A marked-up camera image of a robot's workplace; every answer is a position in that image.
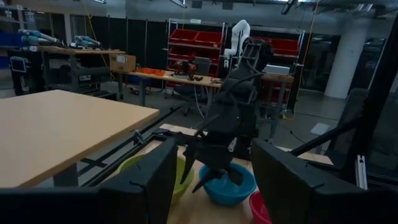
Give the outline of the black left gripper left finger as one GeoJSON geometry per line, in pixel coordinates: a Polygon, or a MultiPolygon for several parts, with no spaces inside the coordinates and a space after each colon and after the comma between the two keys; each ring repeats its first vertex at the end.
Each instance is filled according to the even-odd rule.
{"type": "Polygon", "coordinates": [[[166,223],[177,175],[177,142],[169,138],[99,185],[100,223],[166,223]]]}

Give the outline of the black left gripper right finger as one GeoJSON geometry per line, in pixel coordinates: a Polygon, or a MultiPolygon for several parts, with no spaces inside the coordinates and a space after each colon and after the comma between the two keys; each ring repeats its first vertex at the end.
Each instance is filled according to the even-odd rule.
{"type": "Polygon", "coordinates": [[[358,188],[259,139],[252,168],[272,223],[353,223],[358,188]]]}

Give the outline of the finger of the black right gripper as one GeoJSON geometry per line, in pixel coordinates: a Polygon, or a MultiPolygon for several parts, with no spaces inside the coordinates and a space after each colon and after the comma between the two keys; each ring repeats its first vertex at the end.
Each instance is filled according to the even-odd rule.
{"type": "Polygon", "coordinates": [[[226,173],[224,169],[201,169],[199,172],[199,182],[193,188],[192,193],[194,194],[197,190],[202,188],[206,183],[213,179],[220,179],[226,173]]]}
{"type": "Polygon", "coordinates": [[[195,162],[196,158],[196,149],[193,146],[186,145],[185,151],[183,152],[183,155],[185,156],[185,166],[182,174],[182,178],[180,183],[183,184],[184,181],[186,180],[190,169],[193,166],[193,163],[195,162]]]}

